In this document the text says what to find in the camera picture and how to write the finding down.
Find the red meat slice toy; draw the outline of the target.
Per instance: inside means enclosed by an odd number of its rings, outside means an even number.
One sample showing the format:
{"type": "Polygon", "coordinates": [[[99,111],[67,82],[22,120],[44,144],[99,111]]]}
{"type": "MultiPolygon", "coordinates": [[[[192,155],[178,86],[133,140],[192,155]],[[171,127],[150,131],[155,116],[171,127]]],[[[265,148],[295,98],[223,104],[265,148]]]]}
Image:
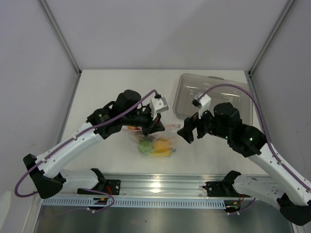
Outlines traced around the red meat slice toy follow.
{"type": "Polygon", "coordinates": [[[141,128],[134,127],[134,126],[128,126],[127,129],[130,130],[130,131],[140,131],[141,130],[141,128]]]}

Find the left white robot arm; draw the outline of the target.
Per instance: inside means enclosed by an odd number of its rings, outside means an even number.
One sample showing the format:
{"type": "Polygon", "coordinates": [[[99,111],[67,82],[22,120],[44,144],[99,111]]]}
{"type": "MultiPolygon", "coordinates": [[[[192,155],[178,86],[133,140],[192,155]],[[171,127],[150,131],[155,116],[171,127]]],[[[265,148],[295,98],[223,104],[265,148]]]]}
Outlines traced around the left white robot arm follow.
{"type": "Polygon", "coordinates": [[[88,148],[120,132],[124,126],[139,127],[144,136],[164,131],[160,119],[161,113],[168,110],[168,104],[155,90],[150,93],[155,96],[149,104],[143,105],[145,97],[134,90],[125,90],[115,101],[95,110],[66,140],[41,155],[26,155],[23,158],[26,175],[33,181],[36,193],[42,199],[53,197],[60,191],[112,194],[109,182],[99,169],[69,171],[64,168],[88,148]]]}

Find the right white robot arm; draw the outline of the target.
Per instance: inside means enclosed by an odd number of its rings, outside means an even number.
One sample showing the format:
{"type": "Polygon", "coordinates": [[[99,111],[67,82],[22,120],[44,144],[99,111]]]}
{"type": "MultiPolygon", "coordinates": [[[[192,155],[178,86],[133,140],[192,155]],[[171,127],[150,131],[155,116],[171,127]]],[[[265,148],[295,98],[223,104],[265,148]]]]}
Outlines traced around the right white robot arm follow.
{"type": "Polygon", "coordinates": [[[220,182],[220,191],[213,192],[206,184],[208,194],[254,197],[278,209],[295,225],[311,221],[311,183],[282,160],[259,129],[244,124],[239,110],[231,103],[220,103],[213,112],[206,110],[202,116],[196,113],[186,118],[177,134],[190,144],[194,141],[194,130],[197,138],[210,134],[225,139],[231,149],[257,164],[276,182],[276,185],[262,183],[232,170],[220,182]]]}

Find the clear zip top bag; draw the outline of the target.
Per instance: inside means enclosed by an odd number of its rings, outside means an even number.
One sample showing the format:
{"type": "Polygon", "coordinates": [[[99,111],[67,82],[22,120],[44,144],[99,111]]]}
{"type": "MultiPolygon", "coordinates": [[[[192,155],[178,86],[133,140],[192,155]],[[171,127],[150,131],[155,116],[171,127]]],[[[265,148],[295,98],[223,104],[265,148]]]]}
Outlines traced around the clear zip top bag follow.
{"type": "Polygon", "coordinates": [[[143,135],[142,128],[127,126],[122,128],[136,152],[149,157],[169,157],[177,149],[177,131],[180,124],[164,125],[165,131],[143,135]]]}

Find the green guava toy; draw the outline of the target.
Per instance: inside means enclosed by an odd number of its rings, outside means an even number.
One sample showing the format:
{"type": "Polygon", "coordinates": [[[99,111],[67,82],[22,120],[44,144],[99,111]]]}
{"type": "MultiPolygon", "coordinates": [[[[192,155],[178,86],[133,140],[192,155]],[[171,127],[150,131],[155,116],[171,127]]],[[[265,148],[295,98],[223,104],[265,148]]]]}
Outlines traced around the green guava toy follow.
{"type": "Polygon", "coordinates": [[[140,141],[138,151],[141,154],[149,155],[153,152],[153,143],[149,140],[140,141]]]}

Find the yellow mango toy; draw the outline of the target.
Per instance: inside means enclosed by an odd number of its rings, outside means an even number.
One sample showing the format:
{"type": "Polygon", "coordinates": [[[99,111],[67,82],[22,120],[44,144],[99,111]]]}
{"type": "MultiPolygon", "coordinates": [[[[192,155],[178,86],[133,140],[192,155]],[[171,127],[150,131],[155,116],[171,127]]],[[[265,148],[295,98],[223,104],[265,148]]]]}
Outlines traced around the yellow mango toy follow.
{"type": "Polygon", "coordinates": [[[173,150],[161,150],[161,151],[153,151],[151,154],[155,158],[164,158],[168,157],[172,154],[173,150]]]}

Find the yellow lemon toy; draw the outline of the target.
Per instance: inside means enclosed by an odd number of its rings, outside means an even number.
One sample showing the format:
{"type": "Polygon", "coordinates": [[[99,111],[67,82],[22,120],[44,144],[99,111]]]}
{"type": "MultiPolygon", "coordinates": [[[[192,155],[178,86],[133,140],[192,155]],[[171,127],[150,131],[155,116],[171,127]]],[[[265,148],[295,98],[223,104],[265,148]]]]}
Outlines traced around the yellow lemon toy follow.
{"type": "Polygon", "coordinates": [[[173,148],[172,142],[167,139],[158,139],[153,144],[154,150],[161,151],[161,150],[171,150],[173,148]]]}

